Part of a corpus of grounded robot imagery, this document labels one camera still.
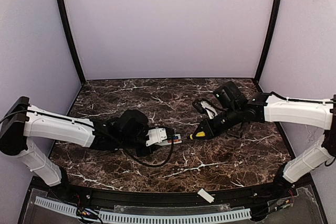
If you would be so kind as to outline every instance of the white slotted strip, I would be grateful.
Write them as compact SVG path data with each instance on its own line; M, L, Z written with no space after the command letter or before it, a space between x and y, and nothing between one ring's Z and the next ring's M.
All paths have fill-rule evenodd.
M58 212L63 215L78 218L76 207L50 199L36 197L35 204L43 208ZM206 215L188 216L144 216L117 214L114 212L100 211L99 217L104 223L120 224L219 224L231 221L246 220L251 218L250 209L235 210L230 212L220 212Z

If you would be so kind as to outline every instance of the dark marble tabletop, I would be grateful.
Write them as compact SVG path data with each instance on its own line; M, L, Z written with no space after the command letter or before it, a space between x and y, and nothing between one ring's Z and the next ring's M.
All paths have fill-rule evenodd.
M218 104L212 91L228 80L250 97L257 92L250 79L132 79L88 81L70 116L108 119L126 109L146 114L150 126L174 128L183 137L194 132L205 116L192 107L195 98ZM144 162L158 164L170 147ZM243 138L223 134L213 140L184 140L176 145L168 164L147 168L128 158L75 144L57 142L51 160L64 167L74 185L137 192L191 192L245 187L271 182L278 167L290 160L273 123L244 125Z

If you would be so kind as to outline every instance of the white wall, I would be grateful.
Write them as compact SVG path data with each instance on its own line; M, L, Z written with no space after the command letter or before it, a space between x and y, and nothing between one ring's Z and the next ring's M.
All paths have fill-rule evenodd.
M0 118L22 95L66 113L80 83L56 0L0 0ZM51 141L38 141L48 152ZM31 173L0 153L0 223L17 223Z
M284 96L332 98L336 94L336 0L281 0L261 87ZM284 124L297 155L321 130ZM336 223L336 165L312 173L330 223Z
M66 0L87 79L253 77L273 0Z

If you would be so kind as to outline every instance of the white eraser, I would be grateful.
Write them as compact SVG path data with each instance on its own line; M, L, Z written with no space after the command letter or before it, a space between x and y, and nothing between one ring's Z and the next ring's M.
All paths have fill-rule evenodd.
M212 197L210 194L208 194L203 188L199 190L197 194L200 195L203 199L205 199L209 203L212 203L215 200L215 198Z

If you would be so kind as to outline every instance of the black metal pole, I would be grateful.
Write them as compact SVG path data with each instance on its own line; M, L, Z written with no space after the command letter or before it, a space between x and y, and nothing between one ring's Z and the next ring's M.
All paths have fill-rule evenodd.
M257 82L260 81L260 77L261 77L261 74L263 73L263 69L264 69L264 66L265 66L265 63L266 63L269 47L271 45L273 32L274 32L275 24L276 24L277 17L278 17L279 6L280 6L280 0L273 0L273 7L272 7L272 12L271 12L271 17L269 19L269 24L268 24L268 29L267 29L267 33L266 33L265 42L264 42L264 47L263 47L263 51L261 52L257 72L256 72L256 75L254 77L254 79Z
M65 9L64 0L57 0L57 4L58 4L58 9L59 9L59 14L61 16L62 24L63 24L64 33L67 38L68 47L71 53L72 60L74 62L73 64L75 65L75 69L77 71L77 75L78 75L78 78L81 84L84 85L86 82L86 79L85 79L79 58L78 58L74 39L72 37L72 33L71 33L70 25L69 25L69 19L67 16L67 11Z

